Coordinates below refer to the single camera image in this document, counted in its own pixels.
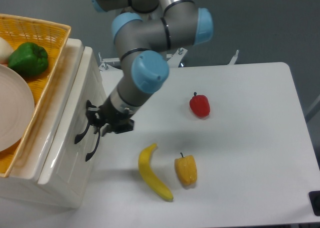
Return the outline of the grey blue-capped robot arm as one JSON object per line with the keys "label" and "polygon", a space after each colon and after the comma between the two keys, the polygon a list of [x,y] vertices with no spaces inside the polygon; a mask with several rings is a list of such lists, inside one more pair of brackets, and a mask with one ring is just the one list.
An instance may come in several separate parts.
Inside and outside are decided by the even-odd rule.
{"label": "grey blue-capped robot arm", "polygon": [[88,125],[103,136],[134,127],[132,116],[157,92],[169,75],[162,53],[209,41],[212,15],[194,0],[92,0],[96,10],[130,7],[111,24],[123,77],[107,100],[87,110]]}

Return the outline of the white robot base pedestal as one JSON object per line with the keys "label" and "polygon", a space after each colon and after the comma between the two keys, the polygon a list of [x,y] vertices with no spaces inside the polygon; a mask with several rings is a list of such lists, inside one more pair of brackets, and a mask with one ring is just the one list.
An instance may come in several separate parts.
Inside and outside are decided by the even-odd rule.
{"label": "white robot base pedestal", "polygon": [[[186,48],[179,48],[175,53],[167,54],[166,61],[170,68],[184,67],[183,59],[186,56],[188,50]],[[99,70],[108,71],[121,69],[120,60],[118,58],[102,58],[101,53],[98,53],[99,57]]]}

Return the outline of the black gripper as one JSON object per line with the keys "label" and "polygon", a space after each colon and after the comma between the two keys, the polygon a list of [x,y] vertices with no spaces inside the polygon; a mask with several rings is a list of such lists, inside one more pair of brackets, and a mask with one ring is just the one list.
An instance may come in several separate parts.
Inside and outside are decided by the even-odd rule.
{"label": "black gripper", "polygon": [[128,105],[120,97],[110,95],[99,109],[89,106],[86,109],[86,117],[89,125],[94,127],[94,134],[120,134],[134,129],[135,122],[131,117],[139,109],[139,106]]}

